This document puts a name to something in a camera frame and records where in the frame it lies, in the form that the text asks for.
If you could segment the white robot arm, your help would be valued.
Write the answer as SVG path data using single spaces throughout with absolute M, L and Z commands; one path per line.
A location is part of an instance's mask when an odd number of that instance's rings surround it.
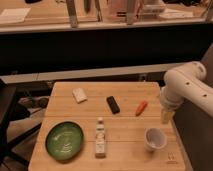
M 187 99 L 213 117 L 213 88 L 206 85 L 207 70 L 198 61 L 169 69 L 164 74 L 165 86 L 159 93 L 161 123 L 167 124 Z

